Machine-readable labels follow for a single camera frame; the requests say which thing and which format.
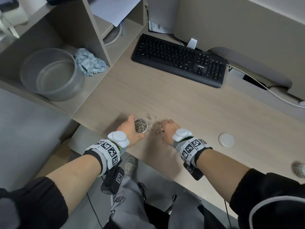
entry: black sleeve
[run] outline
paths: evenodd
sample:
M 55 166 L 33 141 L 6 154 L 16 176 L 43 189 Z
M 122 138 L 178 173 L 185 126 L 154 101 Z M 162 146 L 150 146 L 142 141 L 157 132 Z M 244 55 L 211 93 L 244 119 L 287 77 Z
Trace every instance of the black sleeve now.
M 10 209 L 10 202 L 14 203 L 18 213 L 17 228 L 57 229 L 68 219 L 66 202 L 55 183 L 47 177 L 37 178 L 12 192 L 0 189 L 0 200 L 6 203 L 0 206 L 1 211 Z
M 275 173 L 263 174 L 250 169 L 242 178 L 230 201 L 231 209 L 238 214 L 241 229 L 248 229 L 249 214 L 259 202 L 275 196 L 305 198 L 305 186 Z M 278 201 L 260 208 L 253 216 L 254 228 L 305 228 L 305 204 L 295 201 Z

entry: gray pants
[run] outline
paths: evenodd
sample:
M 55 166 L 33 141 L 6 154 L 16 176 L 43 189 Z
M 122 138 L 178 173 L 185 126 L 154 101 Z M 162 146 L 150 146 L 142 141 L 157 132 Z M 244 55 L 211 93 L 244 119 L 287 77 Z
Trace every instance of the gray pants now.
M 197 196 L 187 191 L 178 196 L 170 215 L 168 229 L 203 229 L 205 217 L 199 211 L 198 206 L 202 206 L 202 202 Z M 138 185 L 130 178 L 122 180 L 109 218 L 120 229 L 156 229 L 154 225 L 149 223 L 144 210 L 142 193 Z

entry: white paper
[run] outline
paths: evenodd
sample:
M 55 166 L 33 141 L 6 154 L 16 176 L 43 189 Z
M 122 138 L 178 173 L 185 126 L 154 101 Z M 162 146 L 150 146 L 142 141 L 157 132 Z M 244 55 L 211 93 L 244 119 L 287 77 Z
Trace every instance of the white paper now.
M 162 34 L 173 34 L 172 31 L 169 31 L 162 26 L 153 23 L 151 20 L 149 20 L 149 30 Z
M 140 0 L 93 0 L 92 13 L 117 27 Z

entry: hand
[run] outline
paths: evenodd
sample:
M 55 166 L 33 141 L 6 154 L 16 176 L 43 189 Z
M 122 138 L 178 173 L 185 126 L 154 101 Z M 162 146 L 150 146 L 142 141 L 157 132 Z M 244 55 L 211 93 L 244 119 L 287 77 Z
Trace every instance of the hand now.
M 162 128 L 164 129 L 164 140 L 171 146 L 173 146 L 173 135 L 176 133 L 177 129 L 181 127 L 177 125 L 173 120 L 163 121 Z
M 118 128 L 117 131 L 122 131 L 126 134 L 127 139 L 129 140 L 130 144 L 127 148 L 138 143 L 140 140 L 145 138 L 144 133 L 137 133 L 135 131 L 135 119 L 136 117 L 132 114 L 128 116 L 128 120 L 122 123 Z

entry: container of paper clips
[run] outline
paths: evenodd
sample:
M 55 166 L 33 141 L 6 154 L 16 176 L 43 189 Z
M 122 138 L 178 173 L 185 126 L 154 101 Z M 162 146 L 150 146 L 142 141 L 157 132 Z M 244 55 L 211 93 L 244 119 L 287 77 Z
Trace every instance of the container of paper clips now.
M 137 133 L 144 133 L 147 130 L 147 123 L 144 119 L 135 119 L 135 131 Z

